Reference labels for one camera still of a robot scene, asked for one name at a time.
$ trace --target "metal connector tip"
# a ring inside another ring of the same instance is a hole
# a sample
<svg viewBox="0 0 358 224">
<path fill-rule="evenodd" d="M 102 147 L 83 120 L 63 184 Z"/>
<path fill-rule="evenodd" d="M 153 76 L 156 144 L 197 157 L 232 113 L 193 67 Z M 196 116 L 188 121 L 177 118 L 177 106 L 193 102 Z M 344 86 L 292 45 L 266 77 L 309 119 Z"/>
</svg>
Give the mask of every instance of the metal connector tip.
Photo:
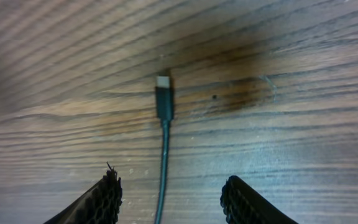
<svg viewBox="0 0 358 224">
<path fill-rule="evenodd" d="M 157 87 L 170 88 L 170 79 L 166 76 L 157 76 Z"/>
</svg>

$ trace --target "white scratch mark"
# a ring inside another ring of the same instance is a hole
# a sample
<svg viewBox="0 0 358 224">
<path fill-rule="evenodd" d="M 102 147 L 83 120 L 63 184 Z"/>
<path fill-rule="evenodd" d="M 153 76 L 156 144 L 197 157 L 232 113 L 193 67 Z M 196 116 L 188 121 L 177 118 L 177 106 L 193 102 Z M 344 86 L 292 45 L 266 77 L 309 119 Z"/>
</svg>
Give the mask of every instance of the white scratch mark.
<svg viewBox="0 0 358 224">
<path fill-rule="evenodd" d="M 266 75 L 259 75 L 259 78 L 263 81 L 266 81 L 267 84 L 272 88 L 273 90 L 273 103 L 276 101 L 276 95 L 277 95 L 277 86 L 274 85 L 274 83 L 267 78 Z"/>
</svg>

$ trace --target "wooden table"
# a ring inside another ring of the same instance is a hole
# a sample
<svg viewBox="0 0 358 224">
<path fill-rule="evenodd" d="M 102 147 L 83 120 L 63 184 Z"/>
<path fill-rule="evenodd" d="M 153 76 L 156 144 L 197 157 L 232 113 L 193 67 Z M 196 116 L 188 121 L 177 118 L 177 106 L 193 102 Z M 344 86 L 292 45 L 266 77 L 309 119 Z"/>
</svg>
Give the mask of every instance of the wooden table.
<svg viewBox="0 0 358 224">
<path fill-rule="evenodd" d="M 43 223 L 106 161 L 119 223 L 153 223 L 167 69 L 164 223 L 224 223 L 230 175 L 299 223 L 358 223 L 358 0 L 0 0 L 0 223 Z"/>
</svg>

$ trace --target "wooden surface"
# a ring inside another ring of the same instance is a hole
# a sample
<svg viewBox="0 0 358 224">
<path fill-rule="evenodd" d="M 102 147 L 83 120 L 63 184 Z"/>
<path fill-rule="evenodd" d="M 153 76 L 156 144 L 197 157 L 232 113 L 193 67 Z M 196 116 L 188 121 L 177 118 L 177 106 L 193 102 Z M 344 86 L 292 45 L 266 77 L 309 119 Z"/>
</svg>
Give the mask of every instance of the wooden surface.
<svg viewBox="0 0 358 224">
<path fill-rule="evenodd" d="M 122 177 L 153 223 L 155 76 L 176 89 L 164 223 L 224 223 L 238 175 L 300 223 L 358 223 L 358 0 L 0 0 L 0 223 Z"/>
</svg>

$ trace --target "black cable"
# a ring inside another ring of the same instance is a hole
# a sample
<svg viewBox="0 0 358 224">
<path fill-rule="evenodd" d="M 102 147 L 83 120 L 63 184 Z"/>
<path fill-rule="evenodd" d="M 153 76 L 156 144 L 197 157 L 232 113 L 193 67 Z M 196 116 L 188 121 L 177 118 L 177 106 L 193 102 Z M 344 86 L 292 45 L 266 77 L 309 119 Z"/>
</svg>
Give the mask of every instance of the black cable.
<svg viewBox="0 0 358 224">
<path fill-rule="evenodd" d="M 168 174 L 168 149 L 169 149 L 169 129 L 173 119 L 173 91 L 170 88 L 169 77 L 157 77 L 155 87 L 155 101 L 157 107 L 157 117 L 161 120 L 162 128 L 162 153 L 161 153 L 161 174 L 160 174 L 160 193 L 158 195 L 157 211 L 155 212 L 155 224 L 160 224 L 162 210 L 164 206 L 165 187 L 167 185 Z"/>
</svg>

